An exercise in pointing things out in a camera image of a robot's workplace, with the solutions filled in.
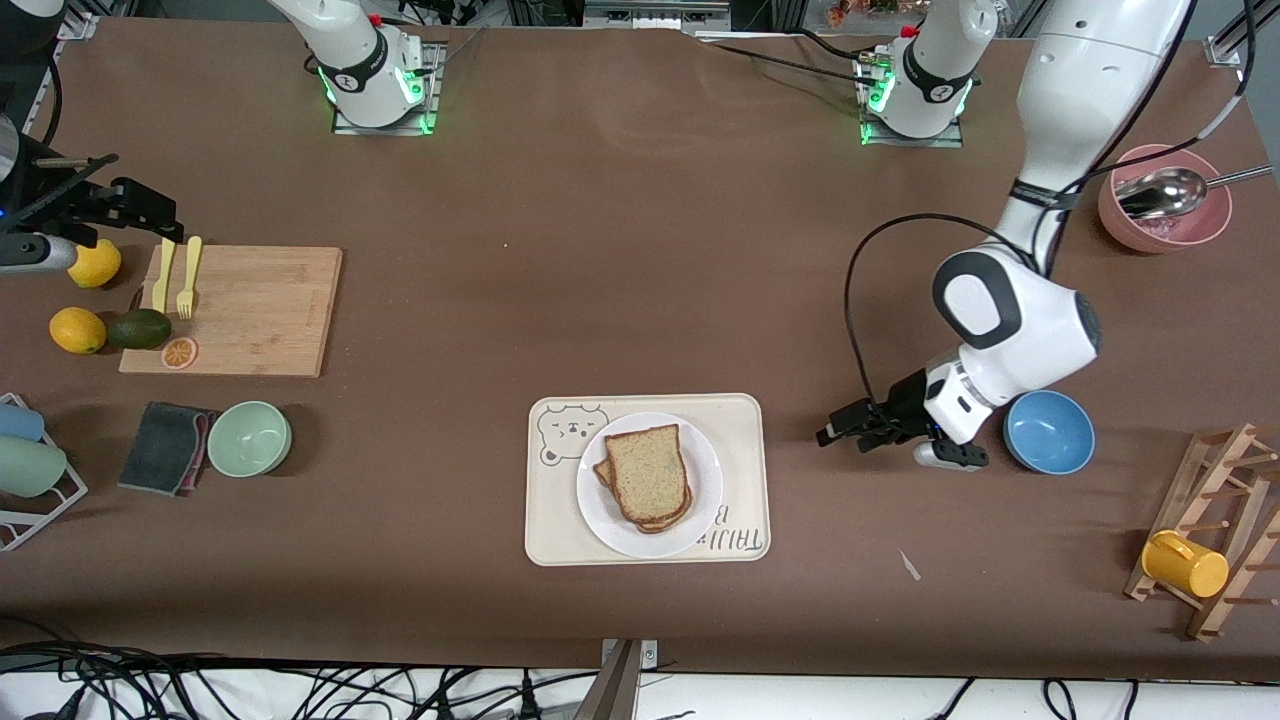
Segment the yellow plastic cup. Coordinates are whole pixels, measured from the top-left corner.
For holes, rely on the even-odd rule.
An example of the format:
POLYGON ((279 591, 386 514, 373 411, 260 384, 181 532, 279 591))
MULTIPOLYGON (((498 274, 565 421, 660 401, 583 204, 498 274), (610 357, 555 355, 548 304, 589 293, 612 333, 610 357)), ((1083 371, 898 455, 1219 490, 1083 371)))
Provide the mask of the yellow plastic cup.
POLYGON ((1217 594, 1226 585, 1231 569, 1222 553, 1175 530, 1152 536, 1140 552, 1139 565, 1148 578, 1196 598, 1217 594))

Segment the metal table edge bracket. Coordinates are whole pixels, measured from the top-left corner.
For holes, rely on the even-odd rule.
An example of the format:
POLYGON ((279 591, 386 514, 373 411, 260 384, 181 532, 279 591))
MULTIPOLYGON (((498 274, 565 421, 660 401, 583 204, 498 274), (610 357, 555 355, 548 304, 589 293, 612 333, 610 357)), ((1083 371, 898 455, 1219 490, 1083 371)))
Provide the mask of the metal table edge bracket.
POLYGON ((658 641, 607 639, 602 667, 575 720, 634 720, 640 675, 657 669, 658 641))

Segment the yellow plastic knife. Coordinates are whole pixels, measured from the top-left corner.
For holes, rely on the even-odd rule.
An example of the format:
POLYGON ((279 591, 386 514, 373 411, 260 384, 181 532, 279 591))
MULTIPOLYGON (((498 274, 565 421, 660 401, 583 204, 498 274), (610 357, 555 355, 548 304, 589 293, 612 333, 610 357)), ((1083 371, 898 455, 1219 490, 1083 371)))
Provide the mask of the yellow plastic knife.
POLYGON ((166 314, 168 291, 177 255, 177 245, 178 242, 165 238, 159 250, 157 274, 151 290, 151 307, 163 315, 166 314))

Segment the blue bowl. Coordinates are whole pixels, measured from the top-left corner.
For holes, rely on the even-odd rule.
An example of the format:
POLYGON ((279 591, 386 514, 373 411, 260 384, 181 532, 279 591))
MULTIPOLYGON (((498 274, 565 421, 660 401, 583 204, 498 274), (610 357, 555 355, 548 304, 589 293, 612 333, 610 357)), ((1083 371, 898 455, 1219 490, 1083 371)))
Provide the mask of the blue bowl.
POLYGON ((1010 405, 1004 442, 1024 468, 1061 477, 1079 471, 1093 459, 1096 433, 1089 415, 1074 398, 1038 389, 1010 405))

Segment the brown seeded bread slice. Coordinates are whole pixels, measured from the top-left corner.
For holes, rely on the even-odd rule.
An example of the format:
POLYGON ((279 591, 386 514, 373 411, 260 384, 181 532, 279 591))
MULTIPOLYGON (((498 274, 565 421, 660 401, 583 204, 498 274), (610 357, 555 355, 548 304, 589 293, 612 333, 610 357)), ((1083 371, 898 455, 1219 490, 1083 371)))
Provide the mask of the brown seeded bread slice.
POLYGON ((680 425, 607 436, 604 447, 621 498, 620 511, 626 520, 659 521, 678 509, 684 487, 689 484, 680 425))

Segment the dark grey folded cloth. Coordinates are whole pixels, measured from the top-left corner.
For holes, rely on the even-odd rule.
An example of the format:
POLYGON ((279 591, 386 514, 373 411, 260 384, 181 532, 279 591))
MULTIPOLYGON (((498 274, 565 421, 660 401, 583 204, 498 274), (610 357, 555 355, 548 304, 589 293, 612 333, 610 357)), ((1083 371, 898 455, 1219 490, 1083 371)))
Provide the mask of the dark grey folded cloth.
POLYGON ((147 404, 116 484, 166 497, 195 491, 216 419, 214 410, 147 404))

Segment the yellow lemon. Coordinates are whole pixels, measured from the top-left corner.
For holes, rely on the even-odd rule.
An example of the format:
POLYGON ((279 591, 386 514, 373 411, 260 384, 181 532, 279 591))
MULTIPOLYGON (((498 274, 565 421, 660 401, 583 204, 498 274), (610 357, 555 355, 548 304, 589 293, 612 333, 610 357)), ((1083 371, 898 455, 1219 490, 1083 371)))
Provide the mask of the yellow lemon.
POLYGON ((51 340, 69 354, 96 354, 108 343, 108 328, 95 313, 83 307, 64 307, 47 324, 51 340))
POLYGON ((115 278, 122 269, 120 250, 106 238, 93 247, 76 246, 76 260, 67 274, 81 288, 100 288, 115 278))

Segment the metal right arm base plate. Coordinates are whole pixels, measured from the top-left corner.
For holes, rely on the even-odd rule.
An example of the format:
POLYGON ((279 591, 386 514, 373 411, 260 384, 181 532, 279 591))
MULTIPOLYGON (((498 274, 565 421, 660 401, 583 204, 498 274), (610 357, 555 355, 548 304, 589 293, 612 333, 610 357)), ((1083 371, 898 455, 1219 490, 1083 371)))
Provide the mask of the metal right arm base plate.
POLYGON ((424 137, 435 132, 448 46, 399 36, 394 53, 358 94, 346 90, 355 77, 339 73, 337 83, 321 73, 332 105, 332 132, 339 136, 424 137))

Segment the shiny metal spoon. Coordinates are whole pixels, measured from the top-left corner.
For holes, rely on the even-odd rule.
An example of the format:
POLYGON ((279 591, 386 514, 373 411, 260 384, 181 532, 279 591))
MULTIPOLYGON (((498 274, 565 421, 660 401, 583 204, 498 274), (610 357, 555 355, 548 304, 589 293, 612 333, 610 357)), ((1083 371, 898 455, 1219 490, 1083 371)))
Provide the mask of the shiny metal spoon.
POLYGON ((1267 164, 1206 179, 1190 168, 1174 167, 1125 181, 1114 187, 1114 193, 1124 214, 1135 222, 1184 217, 1197 210, 1211 191, 1272 172, 1267 164))

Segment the silver metal box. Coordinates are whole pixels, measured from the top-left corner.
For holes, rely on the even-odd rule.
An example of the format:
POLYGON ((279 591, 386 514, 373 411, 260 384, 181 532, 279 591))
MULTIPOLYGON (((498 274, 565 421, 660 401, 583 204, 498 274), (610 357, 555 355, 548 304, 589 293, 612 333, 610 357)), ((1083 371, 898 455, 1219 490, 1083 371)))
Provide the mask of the silver metal box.
POLYGON ((730 0, 582 0, 584 28, 731 32, 730 0))

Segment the wooden cutting board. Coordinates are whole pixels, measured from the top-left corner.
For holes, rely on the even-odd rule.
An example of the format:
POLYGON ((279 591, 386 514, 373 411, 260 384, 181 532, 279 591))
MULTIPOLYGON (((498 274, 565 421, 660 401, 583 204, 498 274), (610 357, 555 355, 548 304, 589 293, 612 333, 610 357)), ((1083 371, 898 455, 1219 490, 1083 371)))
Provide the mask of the wooden cutting board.
POLYGON ((189 319, 173 334, 196 343, 195 360, 166 366, 159 350, 127 350, 124 374, 317 378, 343 265, 334 247, 206 242, 189 319))

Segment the wooden peg rack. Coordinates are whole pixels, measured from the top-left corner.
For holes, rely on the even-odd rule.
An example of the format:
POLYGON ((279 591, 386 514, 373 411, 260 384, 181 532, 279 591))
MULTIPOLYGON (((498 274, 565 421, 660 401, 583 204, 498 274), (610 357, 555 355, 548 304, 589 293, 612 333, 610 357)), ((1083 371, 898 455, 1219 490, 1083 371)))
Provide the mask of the wooden peg rack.
POLYGON ((1226 585, 1196 598, 1148 578, 1140 552, 1128 578, 1124 593, 1134 601, 1165 593, 1189 607, 1190 639, 1208 643, 1221 637, 1235 609, 1280 607, 1280 597, 1251 593, 1257 577, 1280 578, 1280 448, 1265 439, 1272 432, 1243 423, 1193 436, 1140 547, 1161 530, 1175 530, 1225 556, 1231 566, 1226 585))

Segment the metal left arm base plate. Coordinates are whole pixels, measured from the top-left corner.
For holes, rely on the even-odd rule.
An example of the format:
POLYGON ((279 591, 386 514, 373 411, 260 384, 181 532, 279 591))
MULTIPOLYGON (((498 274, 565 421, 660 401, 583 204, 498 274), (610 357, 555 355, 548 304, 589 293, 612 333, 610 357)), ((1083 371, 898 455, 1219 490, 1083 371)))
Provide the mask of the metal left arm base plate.
POLYGON ((860 136, 864 145, 959 149, 959 117, 973 88, 970 76, 955 83, 919 87, 883 53, 863 53, 852 61, 858 90, 860 136))

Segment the pale green bowl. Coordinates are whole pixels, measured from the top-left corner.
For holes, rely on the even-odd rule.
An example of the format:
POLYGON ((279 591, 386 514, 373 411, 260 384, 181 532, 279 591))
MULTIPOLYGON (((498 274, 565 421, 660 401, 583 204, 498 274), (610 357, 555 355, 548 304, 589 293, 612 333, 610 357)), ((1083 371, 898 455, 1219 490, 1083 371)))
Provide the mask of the pale green bowl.
POLYGON ((259 477, 284 461, 292 439, 291 423, 279 407, 246 401, 215 420, 207 437, 207 459, 225 477, 259 477))

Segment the white round plate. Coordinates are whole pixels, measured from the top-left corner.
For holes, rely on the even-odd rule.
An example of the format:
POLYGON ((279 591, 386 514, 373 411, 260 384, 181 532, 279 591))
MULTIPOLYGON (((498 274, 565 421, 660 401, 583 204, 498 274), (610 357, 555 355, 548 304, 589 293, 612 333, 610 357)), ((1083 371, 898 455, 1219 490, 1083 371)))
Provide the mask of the white round plate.
POLYGON ((616 419, 590 441, 579 466, 577 500, 582 518, 599 541, 628 560, 659 561, 691 550, 710 529, 723 493, 724 474, 716 446, 691 421, 668 413, 632 413, 616 419), (646 534, 623 518, 611 492, 596 479, 593 466, 605 460, 607 436, 668 424, 680 425, 681 454, 692 505, 668 529, 646 534))

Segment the dark green avocado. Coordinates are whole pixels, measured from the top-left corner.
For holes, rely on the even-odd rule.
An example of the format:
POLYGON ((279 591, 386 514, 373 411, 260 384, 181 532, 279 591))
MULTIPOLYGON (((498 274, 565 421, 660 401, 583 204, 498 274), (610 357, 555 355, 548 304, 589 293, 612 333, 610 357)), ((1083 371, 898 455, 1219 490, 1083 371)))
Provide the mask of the dark green avocado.
POLYGON ((106 324, 108 342, 116 348, 160 348, 170 340, 172 333, 170 318, 150 307, 123 313, 106 324))

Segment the pale green cup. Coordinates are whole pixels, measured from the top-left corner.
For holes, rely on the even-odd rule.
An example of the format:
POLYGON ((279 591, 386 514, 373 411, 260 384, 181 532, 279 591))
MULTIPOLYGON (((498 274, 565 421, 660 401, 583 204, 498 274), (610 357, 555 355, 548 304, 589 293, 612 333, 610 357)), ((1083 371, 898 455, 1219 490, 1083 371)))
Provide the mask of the pale green cup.
POLYGON ((0 491, 20 498, 49 492, 67 471, 64 451, 51 445, 0 436, 0 491))

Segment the pink bowl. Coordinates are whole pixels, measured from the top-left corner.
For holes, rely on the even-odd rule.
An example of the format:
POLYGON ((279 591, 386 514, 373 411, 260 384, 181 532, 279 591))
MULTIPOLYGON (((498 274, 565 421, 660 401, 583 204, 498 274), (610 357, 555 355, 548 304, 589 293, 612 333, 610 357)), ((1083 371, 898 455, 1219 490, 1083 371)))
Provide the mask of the pink bowl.
POLYGON ((1229 187, 1211 190, 1194 211, 1183 217, 1135 222, 1124 213, 1116 199, 1116 187, 1167 167, 1190 168, 1206 179, 1219 176, 1212 164, 1189 150, 1111 172, 1100 186, 1098 214, 1103 228, 1120 245, 1137 252, 1166 254, 1208 243, 1228 228, 1233 218, 1233 192, 1229 187))

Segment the yellow plastic fork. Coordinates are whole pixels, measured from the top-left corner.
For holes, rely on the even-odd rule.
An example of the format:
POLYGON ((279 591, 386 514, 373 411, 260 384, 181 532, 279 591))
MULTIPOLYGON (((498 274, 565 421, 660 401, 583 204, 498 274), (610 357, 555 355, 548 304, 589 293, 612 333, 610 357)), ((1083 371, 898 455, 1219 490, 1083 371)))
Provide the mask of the yellow plastic fork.
POLYGON ((175 307, 182 320, 191 320, 197 299, 198 269, 204 254, 204 238, 192 234, 186 249, 186 283, 175 297, 175 307))

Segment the cream bear print tray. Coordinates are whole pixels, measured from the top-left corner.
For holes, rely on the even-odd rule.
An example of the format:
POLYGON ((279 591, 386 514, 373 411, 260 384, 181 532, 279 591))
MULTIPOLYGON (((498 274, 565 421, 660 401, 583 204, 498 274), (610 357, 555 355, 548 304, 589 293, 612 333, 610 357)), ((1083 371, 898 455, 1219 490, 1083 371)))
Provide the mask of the cream bear print tray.
POLYGON ((762 406, 750 395, 549 397, 531 407, 527 437, 524 547, 538 565, 750 562, 771 547, 762 406), (579 509, 579 466, 588 445, 632 413, 668 413, 691 421, 722 462, 724 493, 710 529, 672 559, 626 559, 595 537, 579 509))

